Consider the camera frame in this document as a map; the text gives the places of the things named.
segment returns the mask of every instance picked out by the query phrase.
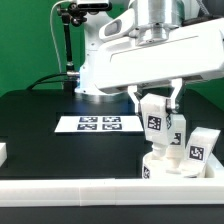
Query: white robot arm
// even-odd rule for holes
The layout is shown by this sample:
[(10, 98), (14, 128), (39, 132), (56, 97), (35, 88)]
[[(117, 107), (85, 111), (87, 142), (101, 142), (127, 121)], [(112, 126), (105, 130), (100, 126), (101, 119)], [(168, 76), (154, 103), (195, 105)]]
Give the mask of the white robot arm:
[(109, 92), (169, 85), (176, 78), (189, 83), (223, 77), (224, 19), (181, 27), (183, 19), (183, 1), (132, 0), (100, 30), (105, 43), (95, 59), (96, 87)]

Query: black table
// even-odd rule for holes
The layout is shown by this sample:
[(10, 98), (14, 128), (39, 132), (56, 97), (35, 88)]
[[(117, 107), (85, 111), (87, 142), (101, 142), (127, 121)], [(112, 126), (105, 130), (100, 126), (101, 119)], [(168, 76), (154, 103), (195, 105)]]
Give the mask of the black table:
[[(224, 112), (194, 91), (181, 102), (187, 138), (221, 129), (214, 153), (224, 161)], [(96, 104), (60, 90), (12, 91), (0, 98), (0, 140), (8, 159), (0, 179), (141, 178), (150, 151), (143, 132), (55, 134), (62, 115), (133, 115), (130, 100)], [(1, 223), (223, 223), (224, 205), (0, 208)]]

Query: green background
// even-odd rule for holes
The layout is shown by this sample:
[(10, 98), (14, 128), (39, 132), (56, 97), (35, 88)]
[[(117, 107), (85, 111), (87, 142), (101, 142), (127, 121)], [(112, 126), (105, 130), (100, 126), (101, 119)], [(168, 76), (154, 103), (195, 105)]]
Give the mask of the green background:
[[(58, 63), (50, 32), (50, 11), (56, 0), (1, 0), (0, 4), (0, 95), (25, 89), (37, 79), (58, 73)], [(110, 15), (123, 11), (115, 5)], [(54, 13), (56, 39), (65, 68), (65, 47), (61, 19)], [(76, 68), (84, 61), (83, 29), (71, 27), (73, 59)], [(224, 79), (189, 85), (224, 110)], [(38, 88), (61, 88), (60, 84)]]

